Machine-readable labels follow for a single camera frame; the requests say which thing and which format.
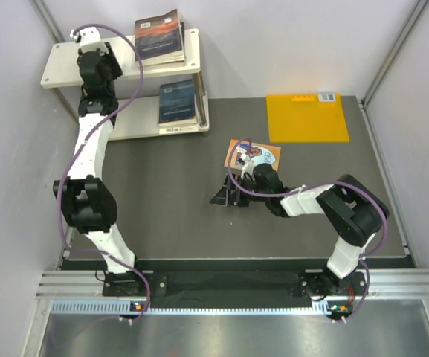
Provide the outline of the orange illustrated children's book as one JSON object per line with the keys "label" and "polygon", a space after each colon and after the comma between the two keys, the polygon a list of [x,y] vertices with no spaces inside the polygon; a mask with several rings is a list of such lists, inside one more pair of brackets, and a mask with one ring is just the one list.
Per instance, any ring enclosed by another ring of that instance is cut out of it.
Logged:
{"label": "orange illustrated children's book", "polygon": [[228,153],[224,163],[226,168],[230,167],[232,170],[241,171],[240,167],[236,165],[236,159],[242,153],[245,153],[253,159],[255,166],[260,164],[270,164],[275,171],[278,171],[281,153],[280,147],[255,142],[249,144],[248,141],[242,141],[237,147],[234,147],[238,141],[238,139],[230,140]]}

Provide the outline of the dark sunset cover book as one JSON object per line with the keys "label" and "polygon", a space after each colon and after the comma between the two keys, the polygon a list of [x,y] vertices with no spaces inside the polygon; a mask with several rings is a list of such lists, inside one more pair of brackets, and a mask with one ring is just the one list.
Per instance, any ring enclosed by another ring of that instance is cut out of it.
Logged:
{"label": "dark sunset cover book", "polygon": [[183,62],[184,32],[178,10],[135,22],[136,60],[143,66]]}

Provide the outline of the blue hardcover book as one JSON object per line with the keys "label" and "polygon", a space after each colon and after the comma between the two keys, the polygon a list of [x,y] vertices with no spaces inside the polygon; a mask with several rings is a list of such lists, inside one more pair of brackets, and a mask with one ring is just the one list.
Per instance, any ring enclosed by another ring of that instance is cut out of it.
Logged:
{"label": "blue hardcover book", "polygon": [[195,89],[192,80],[167,83],[159,90],[158,125],[161,128],[196,122]]}

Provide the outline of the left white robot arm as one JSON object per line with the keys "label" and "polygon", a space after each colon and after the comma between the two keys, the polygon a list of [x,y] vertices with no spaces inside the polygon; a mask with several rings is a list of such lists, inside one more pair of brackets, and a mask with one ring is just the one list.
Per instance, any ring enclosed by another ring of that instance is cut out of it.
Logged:
{"label": "left white robot arm", "polygon": [[80,43],[77,65],[83,84],[74,162],[66,177],[54,182],[53,192],[67,225],[88,238],[106,261],[103,295],[135,296],[144,291],[145,278],[134,270],[137,257],[117,227],[117,203],[102,181],[119,108],[114,82],[123,72],[111,45],[101,40]]}

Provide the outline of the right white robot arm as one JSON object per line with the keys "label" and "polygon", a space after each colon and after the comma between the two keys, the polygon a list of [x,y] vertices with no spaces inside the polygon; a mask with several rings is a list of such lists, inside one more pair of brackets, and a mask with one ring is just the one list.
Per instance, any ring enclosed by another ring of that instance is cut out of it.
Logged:
{"label": "right white robot arm", "polygon": [[305,283],[306,294],[318,297],[338,295],[349,288],[367,246],[389,216],[385,204],[354,176],[346,174],[313,188],[290,188],[270,164],[244,167],[240,174],[228,173],[210,200],[212,205],[239,208],[251,202],[264,202],[281,218],[320,214],[329,220],[338,240],[321,273]]}

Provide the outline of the black treehouse paperback book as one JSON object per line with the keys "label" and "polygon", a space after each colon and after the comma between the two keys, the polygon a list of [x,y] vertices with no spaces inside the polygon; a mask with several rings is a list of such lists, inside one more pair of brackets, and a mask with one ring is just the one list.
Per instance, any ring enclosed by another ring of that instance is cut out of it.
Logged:
{"label": "black treehouse paperback book", "polygon": [[154,25],[146,36],[137,36],[142,65],[149,69],[180,68],[185,64],[184,22]]}

